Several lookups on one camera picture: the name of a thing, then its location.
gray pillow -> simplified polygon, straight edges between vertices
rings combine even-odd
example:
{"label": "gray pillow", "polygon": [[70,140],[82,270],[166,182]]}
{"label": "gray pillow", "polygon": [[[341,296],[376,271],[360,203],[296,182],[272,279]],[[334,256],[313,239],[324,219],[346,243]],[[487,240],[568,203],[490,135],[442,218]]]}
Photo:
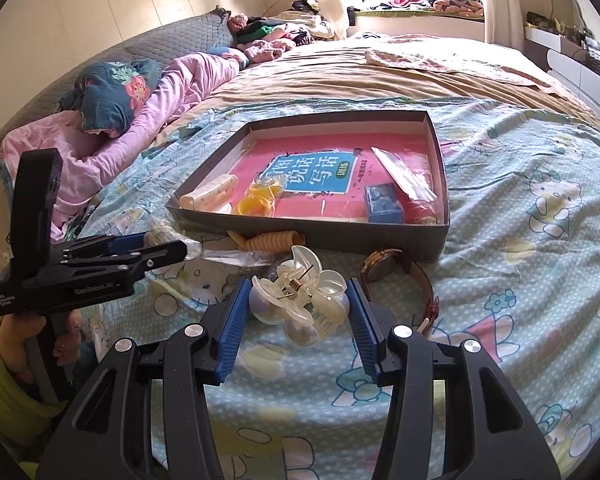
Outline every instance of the gray pillow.
{"label": "gray pillow", "polygon": [[173,59],[214,46],[230,46],[232,36],[226,26],[229,13],[221,7],[186,20],[169,23],[125,40],[97,54],[51,83],[24,105],[0,129],[0,144],[11,130],[51,115],[60,98],[74,87],[75,79],[87,65],[95,61],[131,62],[148,57],[162,68]]}

floral pillowcase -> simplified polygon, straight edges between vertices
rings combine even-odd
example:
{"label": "floral pillowcase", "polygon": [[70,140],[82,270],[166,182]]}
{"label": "floral pillowcase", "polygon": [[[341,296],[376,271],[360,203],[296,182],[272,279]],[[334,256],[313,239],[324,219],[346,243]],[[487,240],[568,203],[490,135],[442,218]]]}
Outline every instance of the floral pillowcase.
{"label": "floral pillowcase", "polygon": [[99,61],[86,67],[75,88],[59,102],[59,111],[76,110],[88,134],[124,134],[158,86],[162,69],[153,59],[131,63]]}

brown leather watch strap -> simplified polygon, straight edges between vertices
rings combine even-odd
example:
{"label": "brown leather watch strap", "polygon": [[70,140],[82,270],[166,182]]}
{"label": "brown leather watch strap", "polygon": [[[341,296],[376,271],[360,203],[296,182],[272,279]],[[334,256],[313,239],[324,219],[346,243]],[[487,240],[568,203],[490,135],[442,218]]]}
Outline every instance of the brown leather watch strap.
{"label": "brown leather watch strap", "polygon": [[365,261],[365,265],[360,272],[360,284],[363,292],[366,295],[366,298],[369,301],[372,301],[372,299],[368,287],[367,272],[376,263],[377,260],[373,260],[373,257],[376,254],[378,255],[378,259],[383,259],[383,257],[387,256],[392,256],[395,258],[396,262],[404,269],[405,274],[412,276],[418,285],[420,285],[420,288],[422,288],[422,291],[425,295],[425,310],[423,320],[428,320],[428,322],[421,325],[420,332],[422,332],[424,335],[428,335],[433,327],[433,323],[438,318],[438,314],[440,313],[440,298],[434,295],[433,287],[429,277],[427,276],[427,273],[404,251],[398,249],[388,249],[374,253]]}

pink towel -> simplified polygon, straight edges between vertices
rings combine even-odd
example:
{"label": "pink towel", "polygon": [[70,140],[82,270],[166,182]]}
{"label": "pink towel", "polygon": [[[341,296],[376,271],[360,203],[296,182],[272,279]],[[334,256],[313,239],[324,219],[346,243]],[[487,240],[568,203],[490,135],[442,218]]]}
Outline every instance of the pink towel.
{"label": "pink towel", "polygon": [[15,181],[23,152],[57,148],[64,165],[52,217],[51,239],[59,242],[66,225],[91,197],[111,183],[147,149],[161,128],[207,98],[240,69],[235,59],[196,52],[175,59],[164,71],[155,92],[129,130],[117,139],[85,134],[80,113],[65,111],[7,134],[0,156]]}

blue box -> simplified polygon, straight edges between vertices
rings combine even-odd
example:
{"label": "blue box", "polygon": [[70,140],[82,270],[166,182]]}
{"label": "blue box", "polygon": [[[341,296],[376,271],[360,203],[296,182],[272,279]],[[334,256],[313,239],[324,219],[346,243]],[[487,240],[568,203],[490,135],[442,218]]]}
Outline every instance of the blue box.
{"label": "blue box", "polygon": [[392,182],[365,187],[366,210],[375,224],[404,224],[404,209]]}

